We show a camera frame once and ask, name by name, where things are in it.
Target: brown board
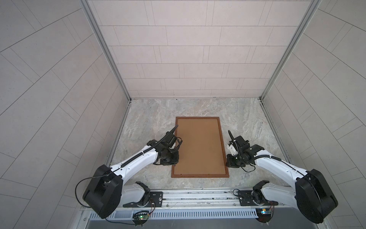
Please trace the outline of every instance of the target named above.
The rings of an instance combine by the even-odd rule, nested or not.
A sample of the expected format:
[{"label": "brown board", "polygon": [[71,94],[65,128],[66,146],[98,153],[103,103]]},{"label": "brown board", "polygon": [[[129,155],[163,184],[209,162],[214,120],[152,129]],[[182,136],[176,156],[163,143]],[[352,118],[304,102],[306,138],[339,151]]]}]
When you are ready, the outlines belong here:
[{"label": "brown board", "polygon": [[172,178],[229,177],[219,117],[176,117],[175,136],[182,138]]}]

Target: tiled wall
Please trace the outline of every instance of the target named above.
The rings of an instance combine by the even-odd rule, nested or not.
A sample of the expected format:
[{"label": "tiled wall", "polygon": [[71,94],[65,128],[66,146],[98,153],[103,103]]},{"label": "tiled wall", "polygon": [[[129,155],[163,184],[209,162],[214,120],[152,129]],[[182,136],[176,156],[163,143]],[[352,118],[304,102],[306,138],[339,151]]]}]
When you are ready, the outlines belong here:
[{"label": "tiled wall", "polygon": [[133,98],[260,96],[309,3],[89,0]]},{"label": "tiled wall", "polygon": [[323,0],[264,103],[292,162],[317,169],[334,228],[366,228],[366,1]]},{"label": "tiled wall", "polygon": [[126,104],[77,0],[1,1],[0,228],[67,228]]}]

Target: wooden frame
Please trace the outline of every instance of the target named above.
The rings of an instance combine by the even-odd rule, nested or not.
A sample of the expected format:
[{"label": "wooden frame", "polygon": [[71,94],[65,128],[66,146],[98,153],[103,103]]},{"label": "wooden frame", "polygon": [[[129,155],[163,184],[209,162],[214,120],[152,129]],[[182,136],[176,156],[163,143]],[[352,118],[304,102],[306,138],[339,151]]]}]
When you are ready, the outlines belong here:
[{"label": "wooden frame", "polygon": [[[228,178],[229,177],[229,169],[226,166],[226,153],[224,148],[224,140],[223,134],[221,132],[220,118],[219,117],[176,117],[175,125],[178,124],[178,119],[217,119],[217,124],[219,125],[219,134],[221,140],[221,149],[223,152],[224,158],[224,166],[225,166],[225,174],[174,174],[174,167],[172,166],[172,178]],[[175,130],[175,136],[177,136],[178,128]]]}]

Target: wall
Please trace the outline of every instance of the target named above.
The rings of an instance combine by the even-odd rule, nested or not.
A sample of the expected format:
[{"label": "wall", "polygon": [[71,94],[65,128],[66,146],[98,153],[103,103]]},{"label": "wall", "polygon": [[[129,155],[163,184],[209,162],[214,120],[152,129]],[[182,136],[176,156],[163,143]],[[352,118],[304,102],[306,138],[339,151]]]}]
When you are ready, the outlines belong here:
[{"label": "wall", "polygon": [[333,229],[366,228],[366,1],[323,0],[264,104],[292,162],[317,169]]},{"label": "wall", "polygon": [[67,228],[126,104],[77,0],[1,1],[0,228]]},{"label": "wall", "polygon": [[133,98],[259,97],[310,1],[89,1]]}]

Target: gray marble surface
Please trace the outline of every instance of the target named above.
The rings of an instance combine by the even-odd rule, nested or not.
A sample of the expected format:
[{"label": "gray marble surface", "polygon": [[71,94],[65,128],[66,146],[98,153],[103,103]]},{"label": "gray marble surface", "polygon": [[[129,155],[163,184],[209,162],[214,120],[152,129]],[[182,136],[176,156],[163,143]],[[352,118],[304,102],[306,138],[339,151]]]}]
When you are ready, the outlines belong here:
[{"label": "gray marble surface", "polygon": [[[126,160],[145,144],[159,140],[175,125],[175,117],[220,117],[224,144],[230,137],[243,136],[273,155],[284,158],[257,98],[241,99],[144,99],[132,100],[112,165]],[[229,168],[229,178],[171,178],[171,166],[148,165],[135,174],[127,184],[142,181],[150,189],[165,188],[233,188],[252,187],[262,180],[286,185],[277,176],[257,166],[252,173]]]}]

